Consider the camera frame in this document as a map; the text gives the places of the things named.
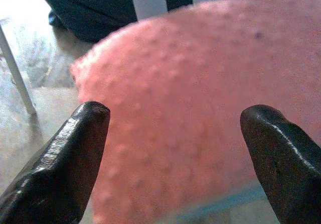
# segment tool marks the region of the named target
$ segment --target pink textured foam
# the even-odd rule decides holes
[[[95,223],[146,223],[255,179],[239,117],[267,104],[321,143],[321,0],[219,0],[117,31],[72,66],[111,109]]]

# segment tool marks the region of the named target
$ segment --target foam piece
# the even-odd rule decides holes
[[[321,0],[218,0],[132,24],[72,66],[81,102],[111,109],[94,221],[147,223],[255,174],[247,107],[321,143]]]

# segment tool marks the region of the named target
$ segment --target blue edge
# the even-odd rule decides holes
[[[260,199],[266,199],[266,195],[263,188],[260,185],[256,185],[237,194],[227,196],[224,199],[212,202],[183,214],[179,214],[176,220],[188,221]]]

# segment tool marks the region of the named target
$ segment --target person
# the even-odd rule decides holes
[[[83,41],[98,42],[137,17],[132,0],[46,0],[53,9],[49,24],[68,29]],[[193,0],[166,0],[168,11]]]

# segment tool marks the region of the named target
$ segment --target floor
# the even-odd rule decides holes
[[[6,62],[0,55],[0,193],[27,160],[60,127],[77,106],[70,64],[92,44],[48,25],[44,0],[0,0],[0,24],[36,105],[27,115]],[[88,205],[82,224],[92,223]],[[177,223],[168,219],[165,223]],[[188,223],[279,223],[266,199],[236,206]]]

